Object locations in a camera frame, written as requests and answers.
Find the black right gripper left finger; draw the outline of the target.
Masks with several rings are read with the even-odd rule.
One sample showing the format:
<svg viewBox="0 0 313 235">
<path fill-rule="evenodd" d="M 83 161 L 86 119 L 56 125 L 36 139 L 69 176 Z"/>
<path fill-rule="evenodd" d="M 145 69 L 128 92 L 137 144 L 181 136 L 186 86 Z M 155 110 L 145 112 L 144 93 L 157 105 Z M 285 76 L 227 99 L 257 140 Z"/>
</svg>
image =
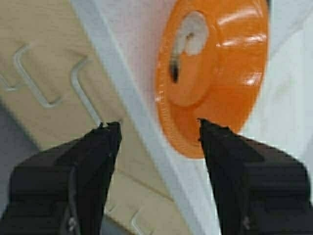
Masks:
<svg viewBox="0 0 313 235">
<path fill-rule="evenodd" d="M 1 234 L 100 234 L 121 141 L 118 121 L 101 123 L 16 165 Z"/>
</svg>

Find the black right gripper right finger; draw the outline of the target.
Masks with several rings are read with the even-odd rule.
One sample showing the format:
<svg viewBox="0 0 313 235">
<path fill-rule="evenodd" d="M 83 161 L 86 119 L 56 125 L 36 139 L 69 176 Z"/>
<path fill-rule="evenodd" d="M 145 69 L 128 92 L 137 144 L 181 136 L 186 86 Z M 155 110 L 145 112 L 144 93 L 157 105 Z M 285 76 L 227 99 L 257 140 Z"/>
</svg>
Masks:
<svg viewBox="0 0 313 235">
<path fill-rule="evenodd" d="M 223 235 L 310 235 L 311 179 L 293 156 L 200 119 L 200 143 Z"/>
</svg>

